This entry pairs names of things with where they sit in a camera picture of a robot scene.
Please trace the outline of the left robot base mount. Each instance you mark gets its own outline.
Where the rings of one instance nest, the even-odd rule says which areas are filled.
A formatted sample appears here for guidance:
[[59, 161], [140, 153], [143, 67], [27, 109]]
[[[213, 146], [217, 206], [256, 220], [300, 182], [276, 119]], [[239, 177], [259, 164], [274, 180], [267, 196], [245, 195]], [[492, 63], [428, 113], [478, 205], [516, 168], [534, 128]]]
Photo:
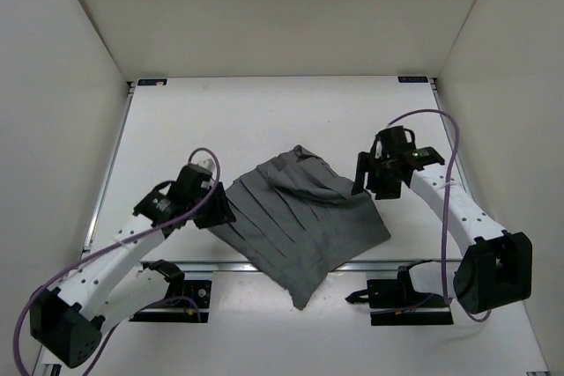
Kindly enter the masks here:
[[210, 317], [211, 274], [186, 273], [180, 285], [170, 287], [156, 306], [135, 313], [130, 322], [205, 324]]

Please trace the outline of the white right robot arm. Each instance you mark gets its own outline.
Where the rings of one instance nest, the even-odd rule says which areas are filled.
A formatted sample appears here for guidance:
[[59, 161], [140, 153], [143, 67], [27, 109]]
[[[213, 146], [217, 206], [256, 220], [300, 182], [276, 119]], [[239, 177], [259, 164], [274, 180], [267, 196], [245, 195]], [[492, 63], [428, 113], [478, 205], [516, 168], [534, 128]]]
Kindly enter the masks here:
[[427, 294], [456, 300], [468, 313], [483, 313], [528, 299], [532, 286], [532, 243], [489, 217], [458, 185], [433, 148], [401, 155], [357, 158], [352, 193], [397, 199], [403, 188], [421, 198], [442, 222], [442, 236], [456, 242], [462, 260], [415, 264], [395, 284], [399, 302], [417, 305]]

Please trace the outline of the grey pleated skirt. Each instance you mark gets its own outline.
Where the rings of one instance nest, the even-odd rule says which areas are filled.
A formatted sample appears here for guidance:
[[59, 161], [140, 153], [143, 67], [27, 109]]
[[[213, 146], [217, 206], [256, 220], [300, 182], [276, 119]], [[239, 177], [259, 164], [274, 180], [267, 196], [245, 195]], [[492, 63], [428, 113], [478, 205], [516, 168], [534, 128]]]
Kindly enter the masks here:
[[370, 194], [301, 145], [257, 165], [226, 190], [233, 223], [218, 239], [287, 290], [299, 310], [330, 271], [391, 237]]

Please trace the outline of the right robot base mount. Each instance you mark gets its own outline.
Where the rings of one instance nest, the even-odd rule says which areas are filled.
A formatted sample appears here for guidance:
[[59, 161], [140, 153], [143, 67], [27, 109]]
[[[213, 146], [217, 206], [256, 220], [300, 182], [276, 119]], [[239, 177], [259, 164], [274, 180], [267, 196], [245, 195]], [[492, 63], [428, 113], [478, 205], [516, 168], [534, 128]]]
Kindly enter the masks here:
[[368, 279], [364, 290], [352, 292], [345, 301], [351, 305], [368, 305], [372, 327], [454, 324], [450, 307], [443, 298], [438, 294], [416, 292], [405, 267], [401, 267], [393, 279]]

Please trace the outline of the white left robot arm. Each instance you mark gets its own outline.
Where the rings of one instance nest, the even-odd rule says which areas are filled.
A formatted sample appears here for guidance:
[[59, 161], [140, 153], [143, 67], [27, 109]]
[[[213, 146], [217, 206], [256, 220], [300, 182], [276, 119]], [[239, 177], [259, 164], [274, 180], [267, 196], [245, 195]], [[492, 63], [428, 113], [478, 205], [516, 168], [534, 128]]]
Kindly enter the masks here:
[[155, 186], [133, 209], [115, 244], [90, 254], [30, 306], [30, 333], [69, 368], [86, 362], [102, 337], [146, 306], [173, 304], [184, 293], [180, 268], [142, 260], [188, 221], [207, 229], [233, 223], [226, 192], [211, 172], [187, 165], [174, 181]]

